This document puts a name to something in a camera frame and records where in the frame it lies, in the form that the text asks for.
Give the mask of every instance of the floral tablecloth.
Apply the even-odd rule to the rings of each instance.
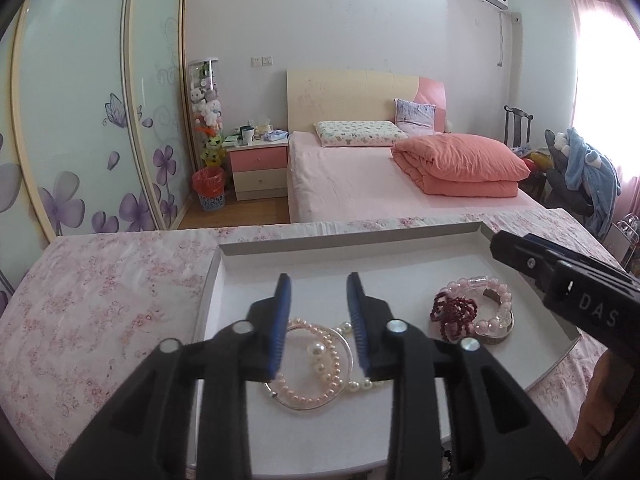
[[[53,473],[92,416],[164,338],[190,342],[216,246],[484,221],[535,233],[616,264],[563,210],[532,208],[381,221],[59,237],[0,318],[0,404],[26,447]],[[531,397],[568,440],[604,348],[582,336]]]

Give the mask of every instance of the red plastic bag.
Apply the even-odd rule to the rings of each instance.
[[[225,180],[225,170],[219,166],[209,166],[193,174],[191,185],[197,194],[213,198],[225,192]]]

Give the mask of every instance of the white wall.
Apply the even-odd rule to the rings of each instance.
[[[544,131],[571,126],[577,76],[570,0],[510,0],[522,14],[522,70],[511,73],[510,105],[533,114],[532,143],[545,146]],[[514,25],[514,60],[518,34]]]
[[[286,128],[287,68],[351,68],[444,81],[459,132],[501,138],[511,24],[480,0],[186,0],[186,56],[218,56],[225,129]],[[251,68],[252,56],[273,67]]]

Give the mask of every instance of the pink drawer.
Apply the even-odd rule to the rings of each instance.
[[[229,152],[231,169],[234,173],[239,171],[277,170],[287,167],[287,149],[281,148],[254,148],[241,152]]]

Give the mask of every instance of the wooden floor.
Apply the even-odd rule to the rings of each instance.
[[[233,192],[226,196],[226,205],[218,211],[203,211],[197,197],[185,214],[178,229],[207,227],[237,227],[289,223],[287,197],[261,198],[238,202]]]

